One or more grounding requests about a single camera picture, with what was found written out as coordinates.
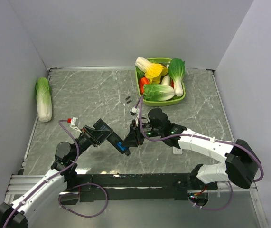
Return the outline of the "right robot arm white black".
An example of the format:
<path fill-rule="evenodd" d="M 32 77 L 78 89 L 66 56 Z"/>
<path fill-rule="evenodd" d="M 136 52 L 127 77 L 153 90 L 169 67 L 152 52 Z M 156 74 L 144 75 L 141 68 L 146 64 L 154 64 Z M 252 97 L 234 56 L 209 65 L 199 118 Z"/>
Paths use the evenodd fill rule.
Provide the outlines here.
<path fill-rule="evenodd" d="M 255 182 L 255 175 L 261 170 L 261 162 L 246 141 L 223 141 L 196 133 L 171 123 L 160 108 L 150 110 L 148 122 L 143 123 L 140 112 L 136 107 L 130 111 L 135 119 L 132 120 L 129 134 L 122 143 L 124 147 L 138 147 L 147 139 L 151 142 L 163 142 L 180 151 L 197 152 L 216 160 L 217 164 L 199 164 L 193 169 L 194 175 L 190 182 L 195 189 L 202 189 L 211 182 L 223 181 L 248 189 Z"/>

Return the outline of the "black remote control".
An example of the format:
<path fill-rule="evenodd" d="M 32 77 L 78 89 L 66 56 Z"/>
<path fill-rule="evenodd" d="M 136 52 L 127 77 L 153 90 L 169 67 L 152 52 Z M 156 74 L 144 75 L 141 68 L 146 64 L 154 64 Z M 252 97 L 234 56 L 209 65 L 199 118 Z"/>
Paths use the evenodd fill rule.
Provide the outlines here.
<path fill-rule="evenodd" d="M 118 151 L 118 147 L 117 147 L 117 142 L 121 142 L 122 143 L 122 139 L 119 137 L 118 134 L 116 134 L 115 132 L 113 132 L 111 135 L 109 135 L 109 137 L 107 138 L 107 141 Z M 125 154 L 126 156 L 130 155 L 130 150 L 128 149 L 125 153 L 121 153 L 121 154 Z"/>

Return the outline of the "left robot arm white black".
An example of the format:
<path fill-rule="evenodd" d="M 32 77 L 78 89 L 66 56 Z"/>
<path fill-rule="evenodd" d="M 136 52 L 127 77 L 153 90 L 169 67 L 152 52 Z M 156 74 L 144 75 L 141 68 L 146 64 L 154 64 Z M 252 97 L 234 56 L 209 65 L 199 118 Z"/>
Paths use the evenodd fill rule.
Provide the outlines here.
<path fill-rule="evenodd" d="M 85 126 L 74 143 L 61 142 L 56 147 L 55 161 L 42 179 L 10 204 L 0 205 L 0 228 L 29 228 L 48 203 L 64 190 L 77 185 L 76 161 L 90 146 L 103 143 L 113 130 L 108 126 L 96 130 Z"/>

